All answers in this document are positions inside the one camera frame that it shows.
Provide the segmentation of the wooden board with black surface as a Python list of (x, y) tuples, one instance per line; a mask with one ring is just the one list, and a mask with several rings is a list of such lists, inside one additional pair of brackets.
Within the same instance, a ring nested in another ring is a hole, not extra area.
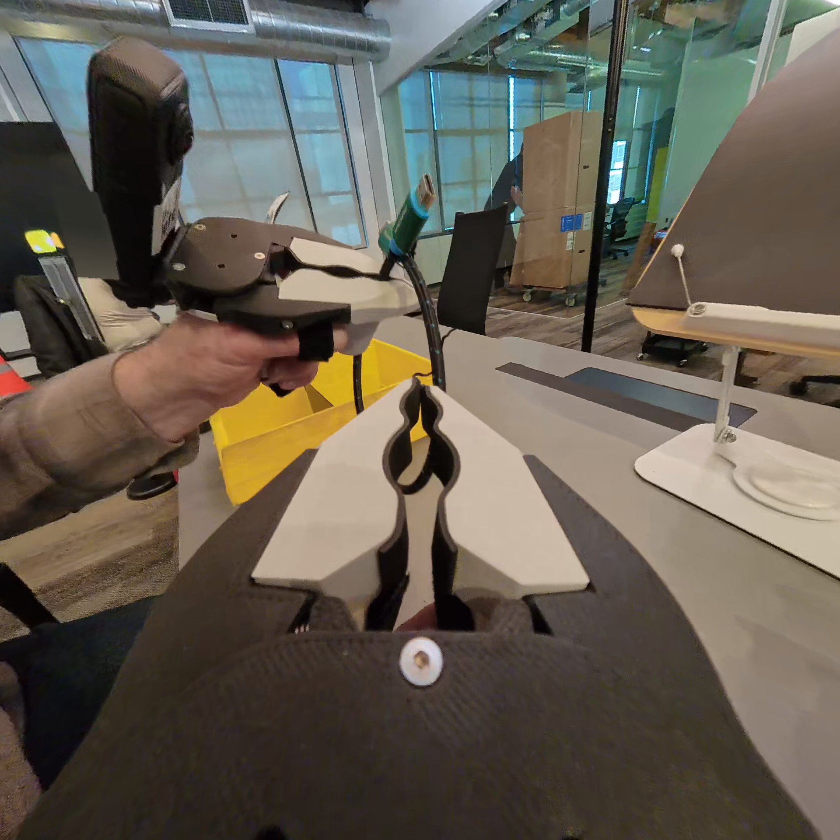
[(838, 358), (839, 32), (801, 52), (720, 143), (628, 299), (646, 329)]

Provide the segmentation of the white laptop stand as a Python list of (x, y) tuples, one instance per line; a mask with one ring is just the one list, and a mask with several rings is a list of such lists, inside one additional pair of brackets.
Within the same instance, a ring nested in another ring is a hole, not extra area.
[[(688, 303), (689, 327), (730, 329), (748, 340), (804, 340), (838, 350), (838, 316), (712, 303), (691, 296), (684, 245), (671, 246)], [(737, 529), (833, 578), (839, 577), (838, 461), (731, 424), (742, 348), (725, 347), (714, 423), (685, 431), (635, 463), (636, 473)]]

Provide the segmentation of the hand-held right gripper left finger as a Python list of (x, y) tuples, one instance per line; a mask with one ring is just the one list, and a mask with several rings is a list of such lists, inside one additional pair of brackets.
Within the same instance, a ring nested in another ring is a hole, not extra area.
[(412, 460), (405, 381), (328, 437), (253, 569), (253, 582), (320, 594), (384, 594), (407, 575), (397, 480)]

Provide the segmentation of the orange traffic cone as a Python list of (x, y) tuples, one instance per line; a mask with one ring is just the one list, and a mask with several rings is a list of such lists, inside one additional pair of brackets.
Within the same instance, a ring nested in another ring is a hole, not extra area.
[(31, 390), (31, 386), (1, 355), (0, 396), (1, 402)]

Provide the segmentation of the braided hdmi cable green plug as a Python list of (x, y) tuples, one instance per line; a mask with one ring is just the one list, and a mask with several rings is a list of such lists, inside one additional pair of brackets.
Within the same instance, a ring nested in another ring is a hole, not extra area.
[(436, 201), (431, 175), (423, 174), (420, 182), (406, 196), (390, 231), (380, 235), (380, 249), (385, 256), (381, 275), (388, 277), (395, 264), (406, 269), (423, 316), (430, 359), (430, 375), (435, 386), (446, 389), (444, 343), (426, 281), (416, 262), (417, 240), (423, 232), (429, 211)]

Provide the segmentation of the black monitor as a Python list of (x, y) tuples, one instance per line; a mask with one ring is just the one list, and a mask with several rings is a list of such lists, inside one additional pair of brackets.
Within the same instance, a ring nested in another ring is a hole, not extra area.
[(79, 275), (118, 278), (107, 219), (60, 129), (52, 122), (2, 122), (2, 313), (16, 309), (16, 277), (41, 274), (25, 239), (38, 229), (58, 234)]

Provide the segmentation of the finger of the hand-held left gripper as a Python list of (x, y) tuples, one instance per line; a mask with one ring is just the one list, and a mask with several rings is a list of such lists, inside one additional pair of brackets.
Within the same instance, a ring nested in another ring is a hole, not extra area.
[(300, 269), (318, 270), (332, 277), (384, 278), (382, 261), (360, 250), (295, 237), (286, 252), (291, 263)]
[(282, 301), (308, 301), (350, 307), (347, 341), (340, 351), (360, 355), (367, 350), (378, 325), (387, 319), (419, 312), (417, 293), (404, 277), (379, 280), (368, 276), (336, 276), (322, 269), (300, 268), (278, 279)]

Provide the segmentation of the silver ventilation ducts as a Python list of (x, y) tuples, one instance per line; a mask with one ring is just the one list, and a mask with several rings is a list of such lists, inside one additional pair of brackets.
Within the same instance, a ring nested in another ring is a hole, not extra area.
[(214, 54), (378, 63), (390, 54), (386, 21), (276, 1), (2, 1), (10, 35), (105, 44), (137, 38), (167, 49)]

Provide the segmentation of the person's left forearm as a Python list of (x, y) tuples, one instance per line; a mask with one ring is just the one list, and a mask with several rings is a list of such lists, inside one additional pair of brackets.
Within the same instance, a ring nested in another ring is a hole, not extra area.
[(121, 357), (103, 356), (2, 401), (1, 540), (196, 457), (196, 430), (170, 442), (124, 402), (113, 379)]

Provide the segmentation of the person's left hand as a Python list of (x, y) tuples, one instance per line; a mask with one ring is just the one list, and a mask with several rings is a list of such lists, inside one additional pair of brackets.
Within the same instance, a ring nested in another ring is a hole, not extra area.
[(139, 420), (176, 443), (259, 384), (293, 391), (309, 384), (318, 368), (300, 357), (295, 333), (267, 338), (184, 313), (154, 341), (121, 355), (112, 378)]

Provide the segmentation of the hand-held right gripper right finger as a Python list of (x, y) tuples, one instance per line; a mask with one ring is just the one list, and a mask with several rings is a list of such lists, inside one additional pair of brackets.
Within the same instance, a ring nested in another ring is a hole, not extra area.
[(436, 386), (434, 426), (455, 474), (440, 500), (457, 595), (581, 592), (590, 578), (523, 453)]

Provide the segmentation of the black pole with round base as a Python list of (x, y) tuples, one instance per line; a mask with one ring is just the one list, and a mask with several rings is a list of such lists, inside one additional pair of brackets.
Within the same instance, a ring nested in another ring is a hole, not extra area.
[(622, 70), (627, 36), (628, 1), (614, 1), (611, 18), (611, 40), (605, 74), (605, 97), (602, 110), (602, 131), (598, 160), (593, 240), (584, 301), (584, 333), (591, 335), (595, 326), (602, 264), (602, 243), (606, 225), (606, 191), (613, 155), (616, 112), (621, 91)]

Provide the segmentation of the yellow plastic bin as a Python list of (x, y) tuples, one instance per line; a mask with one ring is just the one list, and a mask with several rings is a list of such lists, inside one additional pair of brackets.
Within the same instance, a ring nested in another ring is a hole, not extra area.
[[(365, 407), (382, 399), (412, 375), (432, 384), (428, 360), (373, 339), (362, 354)], [(265, 385), (235, 406), (215, 413), (209, 423), (227, 497), (241, 505), (270, 483), (304, 451), (318, 448), (356, 417), (353, 363), (336, 353), (321, 363), (305, 388), (283, 397)]]

